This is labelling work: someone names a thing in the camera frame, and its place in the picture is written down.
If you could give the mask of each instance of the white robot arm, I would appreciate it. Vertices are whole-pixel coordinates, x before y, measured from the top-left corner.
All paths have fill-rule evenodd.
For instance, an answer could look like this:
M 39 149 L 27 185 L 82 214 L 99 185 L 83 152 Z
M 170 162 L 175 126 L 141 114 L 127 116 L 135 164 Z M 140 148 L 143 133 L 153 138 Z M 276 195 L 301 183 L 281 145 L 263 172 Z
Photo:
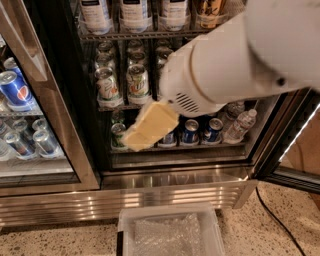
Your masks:
M 173 53 L 160 92 L 195 117 L 226 103 L 320 88 L 320 0 L 251 0 L 246 11 Z

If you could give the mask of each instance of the terrazzo floor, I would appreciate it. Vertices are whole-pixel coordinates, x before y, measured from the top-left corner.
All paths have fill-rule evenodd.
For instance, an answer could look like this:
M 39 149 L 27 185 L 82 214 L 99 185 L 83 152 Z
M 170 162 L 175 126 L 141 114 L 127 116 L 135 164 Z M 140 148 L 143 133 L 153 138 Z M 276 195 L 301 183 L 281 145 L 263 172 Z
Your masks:
M 259 183 L 261 197 L 283 221 L 307 256 L 320 255 L 320 212 L 310 195 Z M 241 209 L 218 210 L 227 256 L 298 256 L 285 232 L 269 217 L 254 192 Z M 3 228 L 0 255 L 116 255 L 117 220 Z

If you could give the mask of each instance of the black cable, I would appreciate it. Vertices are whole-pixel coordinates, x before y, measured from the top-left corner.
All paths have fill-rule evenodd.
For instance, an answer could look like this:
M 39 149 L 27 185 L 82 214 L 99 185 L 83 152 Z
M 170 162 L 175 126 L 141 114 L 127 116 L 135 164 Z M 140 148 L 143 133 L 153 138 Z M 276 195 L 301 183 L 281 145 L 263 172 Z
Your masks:
M 304 253 L 304 251 L 302 250 L 301 246 L 298 244 L 297 240 L 294 238 L 294 236 L 292 235 L 292 233 L 289 231 L 289 229 L 287 229 L 287 227 L 281 222 L 281 220 L 279 220 L 277 218 L 276 215 L 274 215 L 274 213 L 266 206 L 266 204 L 263 202 L 259 190 L 258 188 L 256 188 L 256 192 L 257 192 L 257 196 L 258 199 L 260 201 L 260 203 L 262 204 L 263 208 L 267 211 L 267 213 L 269 215 L 271 215 L 271 217 L 286 231 L 287 235 L 290 237 L 290 239 L 292 240 L 292 242 L 294 243 L 294 245 L 298 248 L 298 250 L 300 251 L 302 256 L 306 256 L 306 254 Z

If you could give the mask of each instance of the refrigerator door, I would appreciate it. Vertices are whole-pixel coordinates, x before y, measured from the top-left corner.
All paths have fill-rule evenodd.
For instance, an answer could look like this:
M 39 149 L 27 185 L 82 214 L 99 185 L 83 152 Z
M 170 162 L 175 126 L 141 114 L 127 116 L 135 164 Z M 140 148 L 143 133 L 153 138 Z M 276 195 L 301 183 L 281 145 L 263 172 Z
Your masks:
M 9 52 L 9 57 L 15 58 L 40 106 L 25 112 L 0 111 L 1 122 L 14 117 L 24 117 L 28 122 L 45 118 L 62 148 L 59 157 L 48 158 L 37 147 L 39 155 L 34 159 L 1 161 L 0 196 L 98 189 L 99 178 L 85 152 L 81 127 L 75 122 L 72 105 L 63 97 L 64 88 L 53 75 L 24 2 L 0 1 L 0 24 L 0 34 L 7 43 L 1 57 Z
M 312 90 L 295 92 L 254 169 L 259 180 L 320 193 L 319 104 Z

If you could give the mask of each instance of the ventilation grille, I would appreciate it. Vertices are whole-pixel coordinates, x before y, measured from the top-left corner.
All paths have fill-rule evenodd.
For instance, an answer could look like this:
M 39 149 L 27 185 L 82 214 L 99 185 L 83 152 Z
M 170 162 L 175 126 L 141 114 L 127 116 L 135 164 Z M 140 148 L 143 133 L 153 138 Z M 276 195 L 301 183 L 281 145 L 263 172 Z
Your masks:
M 180 108 L 184 109 L 186 112 L 198 112 L 198 105 L 190 99 L 190 97 L 183 93 L 178 93 L 176 95 L 176 102 Z

